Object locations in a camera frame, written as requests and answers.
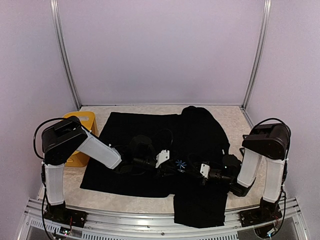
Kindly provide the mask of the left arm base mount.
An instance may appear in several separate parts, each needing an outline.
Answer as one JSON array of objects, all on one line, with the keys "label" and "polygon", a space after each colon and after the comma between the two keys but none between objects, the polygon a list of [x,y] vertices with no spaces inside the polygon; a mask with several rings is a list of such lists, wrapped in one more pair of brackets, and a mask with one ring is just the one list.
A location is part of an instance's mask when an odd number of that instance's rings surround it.
[{"label": "left arm base mount", "polygon": [[48,204],[44,210],[43,217],[56,223],[70,227],[84,228],[88,213],[81,210],[66,207],[66,203],[58,205]]}]

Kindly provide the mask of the black t-shirt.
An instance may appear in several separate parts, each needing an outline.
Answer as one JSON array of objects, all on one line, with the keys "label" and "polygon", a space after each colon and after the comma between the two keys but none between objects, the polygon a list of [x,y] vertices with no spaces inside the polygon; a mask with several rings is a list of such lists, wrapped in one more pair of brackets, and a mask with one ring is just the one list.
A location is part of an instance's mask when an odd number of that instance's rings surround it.
[{"label": "black t-shirt", "polygon": [[230,143],[207,109],[189,106],[167,115],[112,112],[99,138],[119,152],[121,163],[109,169],[91,159],[82,189],[147,198],[173,195],[175,223],[224,225],[230,188],[209,181],[206,170],[222,169]]}]

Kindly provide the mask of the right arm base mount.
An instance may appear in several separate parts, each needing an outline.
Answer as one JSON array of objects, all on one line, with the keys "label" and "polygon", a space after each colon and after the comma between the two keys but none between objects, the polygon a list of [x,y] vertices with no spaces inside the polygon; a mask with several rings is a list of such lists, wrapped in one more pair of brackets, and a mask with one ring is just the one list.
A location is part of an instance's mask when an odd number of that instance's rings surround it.
[{"label": "right arm base mount", "polygon": [[281,219],[283,214],[278,201],[268,202],[261,198],[258,208],[243,210],[239,213],[239,217],[241,226],[249,227]]}]

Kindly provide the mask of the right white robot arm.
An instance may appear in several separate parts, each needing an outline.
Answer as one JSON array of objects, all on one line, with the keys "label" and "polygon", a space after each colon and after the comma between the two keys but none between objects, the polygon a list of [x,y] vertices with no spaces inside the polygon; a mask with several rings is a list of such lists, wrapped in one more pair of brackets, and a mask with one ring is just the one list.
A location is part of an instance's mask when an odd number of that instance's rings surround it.
[{"label": "right white robot arm", "polygon": [[243,137],[243,159],[227,155],[223,157],[223,169],[214,169],[202,163],[199,173],[206,181],[226,182],[237,197],[247,195],[253,186],[262,159],[266,161],[265,183],[262,195],[264,203],[256,210],[256,218],[266,222],[275,212],[273,205],[282,194],[286,179],[291,129],[282,120],[271,117],[257,123]]}]

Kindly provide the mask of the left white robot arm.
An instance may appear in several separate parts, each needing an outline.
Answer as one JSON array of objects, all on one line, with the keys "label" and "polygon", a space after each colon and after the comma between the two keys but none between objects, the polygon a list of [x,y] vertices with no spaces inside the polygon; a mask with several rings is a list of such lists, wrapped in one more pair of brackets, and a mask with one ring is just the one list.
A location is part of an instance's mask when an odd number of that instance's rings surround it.
[{"label": "left white robot arm", "polygon": [[132,168],[159,170],[169,160],[170,151],[157,151],[152,140],[145,135],[135,136],[128,146],[112,146],[103,143],[87,129],[76,116],[53,118],[53,125],[41,134],[42,182],[44,198],[51,206],[49,212],[63,223],[70,218],[64,207],[64,167],[74,152],[83,153],[118,174],[131,172]]}]

